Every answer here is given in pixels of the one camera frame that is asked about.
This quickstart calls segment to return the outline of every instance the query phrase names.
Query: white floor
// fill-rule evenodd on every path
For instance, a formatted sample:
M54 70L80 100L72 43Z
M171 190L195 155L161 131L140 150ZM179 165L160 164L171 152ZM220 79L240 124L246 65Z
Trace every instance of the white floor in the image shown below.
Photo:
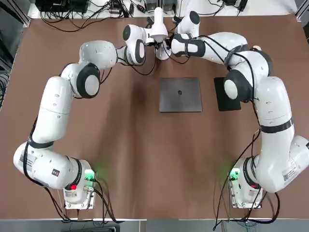
M92 0L92 2L96 5L102 6L108 0ZM140 4L138 0L133 0L136 4ZM217 3L217 0L210 0L212 3ZM130 0L124 0L125 5L129 9ZM100 9L100 7L91 4L88 6L88 10L84 17L90 16L93 12ZM208 0L178 0L177 6L177 15L180 12L181 7L181 16L186 15L190 11L196 11L199 14L211 14L216 12L219 7L215 5L211 5ZM291 13L295 13L297 11L297 6L295 4L295 0L248 0L247 6L243 12L239 14L239 16L246 15L287 15ZM233 6L225 6L216 16L236 16L238 14L238 9ZM133 17L145 17L152 16L152 14L143 14L138 11L136 8L134 10ZM31 4L28 16L31 18L40 18L40 12L34 3ZM98 18L106 18L111 15L108 11L104 11L100 13ZM173 12L167 12L165 16L174 16ZM74 13L74 18L81 18L81 15Z

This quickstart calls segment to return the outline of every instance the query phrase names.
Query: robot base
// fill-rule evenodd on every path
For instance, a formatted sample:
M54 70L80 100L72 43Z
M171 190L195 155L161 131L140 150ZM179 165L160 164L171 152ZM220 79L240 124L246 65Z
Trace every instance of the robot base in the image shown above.
M63 189L66 209L93 209L95 194L93 189L95 173L86 160L79 160L82 165L82 176L75 190Z
M159 60L167 60L172 55L172 49L168 49L166 42L163 41L159 49L155 51L155 56Z
M251 187L245 180L243 164L245 159L240 159L230 173L228 181L228 190L233 208L251 208L259 189ZM261 190L256 198L253 208L258 209L262 199L263 191Z

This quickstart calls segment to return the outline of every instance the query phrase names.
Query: black cable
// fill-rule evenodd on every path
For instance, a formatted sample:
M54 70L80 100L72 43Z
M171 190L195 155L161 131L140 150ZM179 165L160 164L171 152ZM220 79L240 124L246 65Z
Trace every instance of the black cable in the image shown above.
M98 15L99 15L101 12L107 10L107 9L108 9L107 7L108 7L109 5L110 5L109 2L107 2L106 4L104 4L99 10L97 10L97 11L94 12L90 17L88 17L88 18L85 20L85 22L84 22L81 26L78 26L78 25L74 24L74 23L70 20L70 22L71 22L75 27L77 27L77 29L75 29L75 30L60 29L60 28L58 28L58 27L56 27L56 26L54 26L54 25L51 25L51 23L60 22L60 21L62 21L62 20L64 20L64 19L70 19L69 16L70 16L70 14L72 13L72 9L71 9L69 12L67 12L67 14L66 14L64 17L63 17L63 16L58 16L58 17L56 16L56 18L60 18L60 20L58 20L58 21L48 21L48 20L46 20L46 19L42 16L42 12L40 12L40 16L41 16L41 19L42 19L42 21L43 21L44 23L46 23L46 24L49 25L50 27L53 27L53 28L55 28L55 29L57 29L57 30L59 30L59 31L62 31L62 32L77 32L77 31L80 31L81 29L85 29L86 27L88 27L89 25L91 25L91 24L93 24L93 23L101 22L101 21L107 19L107 18L103 18L103 19L101 19L101 20L93 21L93 22L90 22L90 23L86 24L86 23L87 23L91 18L93 18L95 15L97 15L97 17L98 17ZM122 15L120 14L118 17L108 17L108 18L121 18L121 17L122 17Z
M214 12L214 13L208 13L208 14L199 14L199 13L197 13L197 14L198 15L213 15L213 16L215 16L216 14L218 14L224 8L224 6L225 6L225 3L223 2L222 5L220 6L220 8L216 12Z
M104 74L104 72L103 72L103 74L102 74L102 78L101 78L101 81L100 81L100 85L102 85L102 84L106 81L106 79L107 79L107 78L108 78L108 76L110 75L111 71L112 71L112 68L110 69L110 71L108 72L108 74L106 75L106 77L104 78L104 80L102 80L102 78L103 78L103 74Z
M258 207L260 207L260 205L262 205L262 203L263 203L265 197L267 196L267 194L268 194L268 192L265 192L265 193L264 193L264 196L262 197L262 199L261 199L259 205L258 205L256 208L258 208Z
M204 42L205 44L207 44L208 47L211 48L211 50L217 55L217 57L219 57L219 59L220 59L220 60L222 61L222 63L224 64L224 60L223 60L223 58L218 54L218 52L217 52L209 43L207 43L205 40L203 40L203 42Z
M252 162L254 168L256 168L256 165L254 163L254 157L253 157L253 144L251 145L251 159L252 159L251 162Z
M257 197L259 196L259 194L260 194L260 192L261 192L261 189L262 189L262 188L260 188L259 191L257 192L257 195L256 195L256 197L255 197L255 199L254 199L254 201L253 201L253 203L252 203L251 209L249 210L247 216L244 217L244 219L246 219L246 220L249 219L249 217L250 217L250 215L251 215L251 212L252 212L252 210L253 210L254 204L255 204L255 202L256 202L256 199L257 199Z
M180 2L180 9L179 9L179 16L180 17L180 12L182 11L182 4L183 4L183 0Z
M123 63L120 63L120 64L122 64L122 65L124 65L124 66L130 66L131 68L133 68L138 74L140 74L140 75L143 75L143 76L148 76L148 75L150 75L151 73L152 73L152 71L155 69L155 64L156 64L156 55L155 55L155 49L154 49L154 65L153 65L153 67L151 68L151 70L148 72L148 73L141 73L141 72L139 72L137 69L135 69L134 68L134 66L142 66L145 62L146 62L146 58L145 58L145 60L144 60L144 62L141 64L141 65L132 65L132 64L128 64L128 62L126 61L126 60L124 60L124 59L122 59L122 58L120 58L120 57L118 57L117 59L119 59L119 60L122 60L125 64L123 64Z
M102 189L101 184L97 180L95 182L98 183L98 185L100 187L100 190L101 190L101 193L102 193L102 196L103 196L103 189ZM102 199L102 209L103 209L103 214L102 214L103 219L102 219L102 221L103 221L103 224L105 224L105 216L106 215L104 213L104 202L103 202L103 199Z
M215 39L213 39L212 37L209 37L209 36L205 36L205 35L201 35L200 37L206 37L207 39L210 39L211 41L213 41L214 43L216 43L218 46L220 46L222 49L224 49L226 52L230 52L230 50L228 50L227 48L225 48L222 44L220 44L219 42L217 42ZM257 111L256 111L256 108L255 108L255 104L254 104L254 99L255 99L255 97L254 97L254 92L255 92L255 79L254 79L254 73L253 73L253 68L252 68L252 65L251 65L251 63L249 62L249 60L245 57L245 56L243 56L243 55L241 55L241 54L238 54L238 53L234 53L233 55L235 55L235 56L238 56L238 57L241 57L241 58L243 58L246 62L247 62L247 64L249 65L249 68L250 68L250 71L251 71L251 76L252 76L252 105L253 105L253 110L254 110L254 114L255 114L255 117L256 117L256 119L257 119L257 123L259 124L259 126L260 126L260 122L259 122L259 120L258 120L258 116L257 116Z
M243 156L243 154L246 152L246 150L251 146L252 143L254 143L254 142L257 140L257 138L258 138L259 136L260 136L260 131L259 131L259 133L257 134L257 137L256 137L251 143L249 143L249 145L243 150L243 152L240 154L240 156L237 158L237 160L233 163L231 169L230 169L229 172L228 172L228 175L227 175L227 177L226 177L226 179L225 179L225 181L224 181L224 184L223 184L223 186L222 186L222 189L221 189L220 198L219 198L219 203L218 203L218 208L217 208L217 214L216 214L216 222L215 222L215 226L214 226L213 229L212 229L213 231L215 231L216 228L217 228L217 226L222 222L222 220L221 220L221 221L218 223L219 208L220 208L220 203L221 203L221 199L222 199L222 195L223 195L223 190L224 190L225 185L226 185L226 183L227 183L228 177L229 177L231 171L233 170L235 164L238 162L238 160L240 160L240 158Z
M255 220L255 219L247 219L246 221L251 221L251 222L256 222L256 223L259 223L259 224L270 224L270 223L273 223L277 218L278 218L278 215L279 215L279 212L280 212L280 197L278 195L278 193L275 192L275 195L277 197L277 202L278 202L278 205L277 205L277 210L276 210L276 214L275 216L273 216L273 218L269 221L260 221L260 220Z
M169 30L169 34L173 33L172 30L175 30L175 28L178 26L178 24L176 24L176 26L174 26L171 30Z
M33 132L34 132L34 129L36 127L36 123L37 123L37 120L38 120L38 117L36 117L34 123L33 123L33 126L32 126L32 129L31 129L31 132L30 132L30 135L32 136L33 135ZM47 193L49 194L53 204L54 204L54 207L59 215L59 217L62 219L62 222L64 223L69 223L69 222L87 222L87 221L93 221L93 220L71 220L66 214L63 213L63 215L59 212L59 210L61 211L61 208L60 206L58 205L57 201L55 200L55 198L53 197L52 193L50 192L50 190L48 189L47 186L43 185L41 182L37 181L37 180L34 180L32 179L29 174L28 174L28 171L27 171L27 161L28 161L28 147L29 147L29 143L28 141L26 142L26 145L25 145L25 149L24 149L24 152L23 152L23 172L24 172L24 175L33 183L43 187Z
M155 59L155 60L154 60L154 65L153 65L152 69L150 70L150 72L148 72L148 73L141 73L141 72L139 72L137 69L135 69L133 65L130 65L130 66L131 66L137 73L139 73L140 75L148 76L148 75L150 75L150 74L152 73L152 71L155 69L155 64L156 64L155 52L154 52L154 59Z
M111 211L110 211L110 209L109 209L109 207L108 207L108 203L106 202L106 200L105 200L104 197L103 197L103 194L101 194L101 193L100 193L99 191L97 191L96 189L94 190L94 192L103 200L103 204L105 205L106 210L107 210L109 216L111 217L112 221L113 221L114 223L117 223L117 224L124 222L124 221L117 221L117 220L116 220L115 216L111 213Z
M208 0L208 2L211 4L211 5L214 5L214 6L219 6L221 7L220 5L216 4L216 3L212 3L211 0Z
M103 7L103 6L104 6L104 5L98 6L98 5L96 5L95 3L93 3L91 0L88 0L88 2L90 2L91 4L94 4L94 5L97 6L97 7Z

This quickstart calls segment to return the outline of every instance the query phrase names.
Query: cable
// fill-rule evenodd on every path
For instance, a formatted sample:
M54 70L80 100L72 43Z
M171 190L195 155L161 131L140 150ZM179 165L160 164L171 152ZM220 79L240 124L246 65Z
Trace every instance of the cable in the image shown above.
M60 193L59 193L59 190L58 190L58 189L57 189L57 193L58 193L60 205L62 205L62 203L61 203L61 197L60 197Z
M205 40L203 40L203 42L204 42L205 44L207 44L208 47L211 48L211 50L217 55L217 57L219 57L219 59L220 59L220 60L222 61L222 63L224 64L224 60L223 60L223 58L218 54L218 52L217 52L212 46L210 46L210 44L207 43Z
M267 194L268 194L268 192L265 192L264 196L262 197L262 199L261 199L260 203L257 205L257 207L256 207L256 208L258 208L258 207L260 207L260 206L262 205L262 203L263 203L263 201L264 201L265 197L267 196Z
M102 77L101 77L101 81L100 81L100 85L102 85L106 81L106 79L110 75L111 71L112 71L112 68L110 69L110 71L108 72L107 76L104 79L103 79L103 74L104 74L104 72L103 72Z
M175 30L177 26L178 24L176 24L176 26L174 26L171 30L169 30L169 34L173 34L172 30Z
M215 16L216 14L218 14L224 8L224 6L225 6L225 3L223 2L222 5L220 6L220 8L216 12L214 12L214 13L208 13L208 14L199 14L199 13L197 13L197 14L198 15L213 15L213 16Z
M155 51L156 51L156 49L154 48L154 65L153 65L153 67L151 68L151 70L148 72L148 73L141 73L141 72L139 72L134 66L142 66L145 62L146 62L146 58L145 58L145 60L144 60L144 62L141 64L141 65L132 65L132 64L128 64L128 62L126 61L126 60L124 60L124 59L122 59L122 58L120 58L120 57L118 57L118 59L119 60L121 60L121 61L123 61L123 62L125 62L125 64L123 64L123 63L121 63L122 65L124 65L124 66L130 66L131 68L133 68L138 74L140 74L140 75L143 75L143 76L148 76L148 75L150 75L151 73L152 73L152 71L155 69L155 64L156 64L156 55L155 55Z
M256 165L254 163L254 157L253 157L253 144L251 145L251 164L254 166L254 168L256 168Z
M183 0L180 2L180 9L179 9L179 15L178 15L178 17L180 17L180 13L181 13L181 11L182 11L182 4L183 4Z
M280 197L279 197L278 193L276 193L276 192L275 192L275 195L277 197L278 205L277 205L276 214L275 214L275 216L271 220L269 220L269 221L260 221L260 220L255 220L255 219L249 219L248 221L256 222L256 223L259 223L259 224L270 224L270 223L273 223L278 218L278 215L279 215L279 212L280 212Z
M220 46L220 47L221 47L222 49L224 49L226 52L230 53L230 50L228 50L227 48L225 48L222 44L220 44L219 42L217 42L217 41L216 41L215 39L213 39L212 37L205 36L205 35L201 35L201 36L199 36L199 37L206 37L207 39L209 39L209 40L213 41L214 43L216 43L218 46ZM238 54L238 53L234 53L233 55L243 58L243 59L247 62L248 66L249 66L249 68L250 68L251 76L252 76L252 105L253 105L253 110L254 110L255 117L256 117L256 119L257 119L257 123L258 123L259 126L260 126L260 122L259 122L259 120L258 120L257 111L256 111L255 104L254 104L254 101L253 101L253 100L255 99L255 97L254 97L254 96L255 96L255 79L254 79L254 73L253 73L252 65L251 65L251 63L249 62L249 60L248 60L245 56L243 56L243 55L241 55L241 54Z
M216 3L212 3L211 0L208 0L208 2L211 4L211 5L214 5L214 6L219 6L221 7L220 5L216 4Z
M251 212L252 212L252 210L253 210L254 204L255 204L255 202L256 202L256 199L257 199L257 197L259 196L259 194L260 194L260 192L261 192L261 189L262 189L262 188L260 187L260 189L259 189L259 191L257 192L257 195L256 195L256 197L255 197L255 199L254 199L254 201L253 201L253 203L252 203L251 209L249 210L247 216L245 216L243 219L245 219L245 218L246 218L246 220L249 219L249 217L250 217L250 215L251 215Z
M30 136L33 135L33 132L35 130L35 127L36 127L36 123L37 123L37 120L38 120L38 117L36 117L34 123L33 123L33 126L32 126L32 129L31 129L31 132L30 132ZM49 194L53 204L54 204L54 207L59 215L59 217L62 219L62 222L64 223L69 223L69 222L87 222L87 221L93 221L93 220L71 220L66 214L61 214L61 208L60 206L58 205L57 201L55 200L55 198L53 197L52 193L50 192L50 190L48 189L47 186L44 186L41 182L37 181L37 180L34 180L32 179L29 174L28 174L28 171L27 171L27 161L28 161L28 146L29 146L29 143L28 143L28 140L26 142L26 145L25 145L25 149L24 149L24 153L23 153L23 172L24 172L24 175L33 183L43 187L47 193Z
M94 190L94 192L102 199L103 204L105 205L106 210L107 210L108 214L110 215L112 221L113 221L114 223L117 223L117 224L122 223L123 221L117 221L117 220L115 219L113 213L111 213L111 211L110 211L110 209L109 209L109 205L107 204L106 200L104 199L103 194L100 193L99 191L97 191L96 189Z
M99 15L100 13L102 13L102 12L105 11L105 10L108 10L107 7L108 7L109 5L110 5L109 2L107 2L106 4L104 4L100 9L98 9L98 10L97 10L96 12L94 12L91 16L89 16L89 17L85 20L85 22L82 23L81 26L78 26L78 25L74 24L74 23L70 20L70 15L71 15L71 14L72 14L72 18L73 18L72 9L70 9L70 10L66 13L65 16L60 16L60 15L56 15L55 13L50 13L50 14L53 15L56 19L59 19L58 21L48 21L48 20L46 20L46 19L43 17L42 12L40 12L40 16L41 16L41 19L42 19L42 21L43 21L44 23L46 23L46 24L49 25L50 27L53 27L53 28L55 28L55 29L57 29L57 30L59 30L59 31L62 31L62 32L78 32L78 31L80 31L80 30L82 30L82 29L85 29L86 27L88 27L89 25L91 25L91 24L93 24L93 23L101 22L101 21L103 21L103 20L105 20L105 19L107 19L107 18L121 18L121 17L122 17L122 13L120 13L120 15L119 15L118 17L107 17L107 18L103 18L103 19L98 20L98 21L93 21L93 22L90 22L90 23L87 24L87 22L88 22L91 18L93 18L95 15L97 15L97 17L98 17L98 15ZM62 20L65 20L65 19L69 19L70 22L71 22L75 27L77 27L77 29L75 29L75 30L65 30L65 29L60 29L60 28L58 28L58 27L52 25L53 23L57 23L57 22L60 22L60 21L62 21Z
M102 6L98 6L98 5L96 5L95 3L93 3L91 0L87 0L88 2L90 2L91 4L94 4L95 6L97 6L97 7L103 7L104 5L102 5Z
M103 189L102 189L102 186L100 184L100 182L98 182L97 180L95 181L96 183L98 183L99 187L100 187L100 190L101 190L101 193L102 193L102 196L103 196ZM103 224L105 224L105 217L106 217L106 214L104 213L104 202L103 202L103 199L102 199L102 209L103 209L103 219L102 219L102 222Z
M274 217L274 216L275 216L274 205L272 204L272 201L271 201L271 199L270 199L270 197L269 197L268 194L266 194L266 198L267 198L267 200L268 200L268 202L269 202L269 204L270 204L270 207L271 207L272 217Z
M184 62L180 62L180 61L178 61L178 60L175 60L173 57L171 57L171 56L168 54L168 52L165 50L165 47L164 47L164 46L163 46L163 48L164 48L165 53L168 55L168 57L171 58L173 61L179 63L179 64L185 64L185 63L188 62L188 60L190 59L190 57L188 57L188 59L187 59L186 61L184 61Z
M222 220L221 220L220 222L218 222L219 208L220 208L221 198L222 198L222 195L223 195L223 190L224 190L224 187L225 187L225 185L226 185L226 183L227 183L228 177L229 177L231 171L233 170L235 164L238 162L238 160L240 160L240 158L243 156L243 154L246 152L246 150L251 146L252 143L254 143L254 142L257 140L257 138L258 138L259 136L260 136L260 131L259 131L257 137L256 137L251 143L249 143L249 145L247 145L247 147L243 150L243 152L240 154L240 156L237 158L237 160L233 163L233 165L232 165L230 171L228 172L228 175L227 175L227 177L226 177L226 179L225 179L225 181L224 181L224 184L223 184L223 186L222 186L222 189L221 189L220 198L219 198L219 203L218 203L218 208L217 208L217 214L216 214L216 222L215 222L215 226L214 226L213 229L212 229L213 231L215 231L216 228L217 228L217 226L222 222Z

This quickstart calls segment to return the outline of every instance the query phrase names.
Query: electronic equipment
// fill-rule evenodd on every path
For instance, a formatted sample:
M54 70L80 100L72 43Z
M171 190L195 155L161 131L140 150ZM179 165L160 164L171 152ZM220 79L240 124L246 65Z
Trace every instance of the electronic equipment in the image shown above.
M158 0L145 0L146 10L152 11L159 6Z
M41 12L81 12L85 13L88 0L36 0L35 5Z
M172 11L177 9L177 0L160 0L160 6L163 11Z
M235 6L239 11L243 11L247 5L248 0L223 0L226 6Z

